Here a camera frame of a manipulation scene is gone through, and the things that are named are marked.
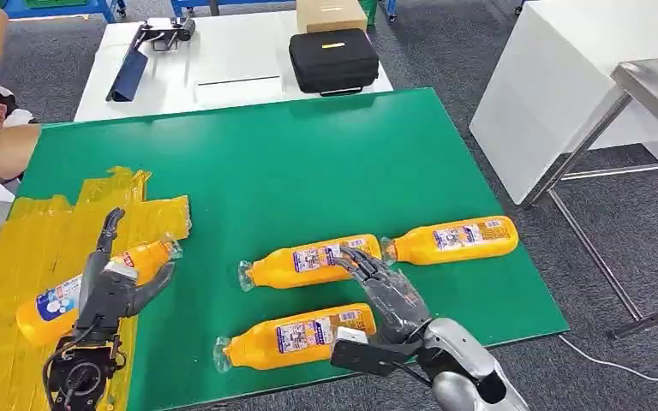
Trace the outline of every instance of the orange plastic bottle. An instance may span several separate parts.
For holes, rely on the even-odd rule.
[[[382,258],[387,264],[429,265],[495,257],[517,245],[518,232],[510,218],[480,217],[418,227],[393,240],[382,238]]]
[[[137,270],[137,285],[155,277],[160,267],[171,259],[182,257],[177,241],[164,239],[130,248],[110,260]],[[81,274],[47,289],[16,309],[16,323],[34,345],[56,341],[69,332],[77,320]]]
[[[339,256],[339,246],[359,248],[381,258],[380,244],[371,234],[351,235],[335,240],[293,248],[281,248],[264,259],[238,264],[238,281],[243,291],[256,285],[290,289],[351,278],[342,267],[332,265],[329,256]]]
[[[332,358],[334,332],[338,326],[377,332],[367,304],[327,308],[284,319],[264,321],[238,337],[218,337],[213,360],[220,372],[233,366],[269,370]]]

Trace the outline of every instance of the yellow plastic sheet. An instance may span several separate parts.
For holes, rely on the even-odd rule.
[[[19,198],[0,232],[0,410],[46,410],[41,367],[56,341],[34,347],[19,332],[15,310],[79,274],[94,250],[107,213],[116,206],[126,211],[117,227],[113,253],[165,232],[180,240],[188,236],[188,197],[145,201],[149,172],[116,167],[111,176],[85,180],[72,207],[63,196],[49,200]],[[120,324],[128,364],[110,381],[99,404],[102,411],[127,407],[129,377],[137,319]]]

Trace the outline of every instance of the black case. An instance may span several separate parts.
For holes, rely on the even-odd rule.
[[[379,75],[380,58],[358,28],[296,34],[289,54],[303,92],[360,92]]]

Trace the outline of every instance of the green table mat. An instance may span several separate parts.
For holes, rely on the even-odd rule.
[[[343,235],[503,214],[431,89],[319,98],[44,130],[20,196],[66,194],[114,165],[153,172],[148,199],[188,194],[174,281],[140,315],[130,410],[244,396],[348,372],[328,361],[218,373],[217,336],[367,298],[351,281],[241,291],[240,259]],[[504,257],[401,264],[431,312],[485,345],[568,329],[523,245]]]

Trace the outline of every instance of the black tool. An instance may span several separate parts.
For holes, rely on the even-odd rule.
[[[140,85],[140,78],[147,66],[147,56],[140,52],[142,43],[149,41],[155,51],[177,48],[178,41],[189,41],[195,33],[195,21],[191,18],[150,19],[140,24],[129,44],[120,71],[107,93],[107,101],[132,101]]]

